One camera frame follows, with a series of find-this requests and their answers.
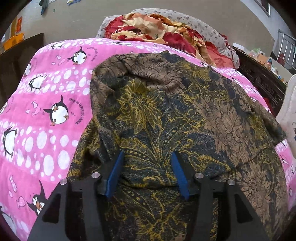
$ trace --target dark floral fabric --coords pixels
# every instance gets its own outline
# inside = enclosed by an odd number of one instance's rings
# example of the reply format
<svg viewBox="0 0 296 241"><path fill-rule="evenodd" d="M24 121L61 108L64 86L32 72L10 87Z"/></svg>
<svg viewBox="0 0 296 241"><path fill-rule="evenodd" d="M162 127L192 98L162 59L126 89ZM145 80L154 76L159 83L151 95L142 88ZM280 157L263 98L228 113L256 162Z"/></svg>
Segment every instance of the dark floral fabric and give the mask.
<svg viewBox="0 0 296 241"><path fill-rule="evenodd" d="M93 118L68 179L99 171L124 150L122 175L105 213L113 240L184 240L196 203L178 191L170 164L175 150L196 172L236 180L270 238L283 231L287 190L274 146L285 134L239 85L168 51L122 54L93 70L90 96ZM216 207L213 240L217 213Z"/></svg>

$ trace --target penguin beak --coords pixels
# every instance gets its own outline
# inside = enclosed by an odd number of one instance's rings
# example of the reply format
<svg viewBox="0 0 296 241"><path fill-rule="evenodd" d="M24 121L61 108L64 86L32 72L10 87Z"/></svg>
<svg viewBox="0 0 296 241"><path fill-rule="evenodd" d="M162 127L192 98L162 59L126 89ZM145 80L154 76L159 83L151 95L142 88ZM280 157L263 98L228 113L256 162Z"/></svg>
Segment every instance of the penguin beak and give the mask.
<svg viewBox="0 0 296 241"><path fill-rule="evenodd" d="M38 201L36 203L36 207L37 207L38 210L41 210L41 208L42 208L41 205L40 205L40 203Z"/></svg>

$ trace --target penguin foot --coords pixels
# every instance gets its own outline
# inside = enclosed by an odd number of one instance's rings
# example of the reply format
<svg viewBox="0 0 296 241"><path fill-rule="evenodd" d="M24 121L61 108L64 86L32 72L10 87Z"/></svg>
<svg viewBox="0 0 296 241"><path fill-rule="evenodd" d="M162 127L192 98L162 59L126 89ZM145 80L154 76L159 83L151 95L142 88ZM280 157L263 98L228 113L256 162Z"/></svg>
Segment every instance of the penguin foot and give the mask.
<svg viewBox="0 0 296 241"><path fill-rule="evenodd" d="M50 124L50 126L55 126L56 119Z"/></svg>

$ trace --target blue gripper pad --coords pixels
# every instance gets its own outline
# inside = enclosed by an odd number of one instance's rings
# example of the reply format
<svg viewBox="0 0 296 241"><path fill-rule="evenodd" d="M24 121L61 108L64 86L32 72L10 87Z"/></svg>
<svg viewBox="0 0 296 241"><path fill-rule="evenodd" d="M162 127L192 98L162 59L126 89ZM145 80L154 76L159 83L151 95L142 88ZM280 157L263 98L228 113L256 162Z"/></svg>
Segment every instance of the blue gripper pad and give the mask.
<svg viewBox="0 0 296 241"><path fill-rule="evenodd" d="M118 155L118 158L115 162L115 165L110 173L110 176L108 178L107 181L107 188L106 188L106 197L110 198L113 196L115 190L116 190L116 186L117 186L117 182L120 176L120 172L121 172L121 168L123 166L123 161L124 161L124 152L121 151Z"/></svg>
<svg viewBox="0 0 296 241"><path fill-rule="evenodd" d="M185 200L188 201L189 199L188 182L175 153L172 153L170 162L173 167L173 172L177 178L177 183L179 185L180 193L185 198Z"/></svg>

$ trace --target plastic bag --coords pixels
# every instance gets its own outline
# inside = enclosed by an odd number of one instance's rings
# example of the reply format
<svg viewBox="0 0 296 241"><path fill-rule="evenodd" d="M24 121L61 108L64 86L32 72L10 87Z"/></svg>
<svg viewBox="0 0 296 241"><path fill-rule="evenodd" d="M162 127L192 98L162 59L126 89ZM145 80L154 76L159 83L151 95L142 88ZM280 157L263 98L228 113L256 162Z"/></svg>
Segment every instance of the plastic bag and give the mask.
<svg viewBox="0 0 296 241"><path fill-rule="evenodd" d="M252 57L252 58L257 58L259 53L260 53L260 50L259 48L257 49L252 49L252 51L249 53L249 56Z"/></svg>

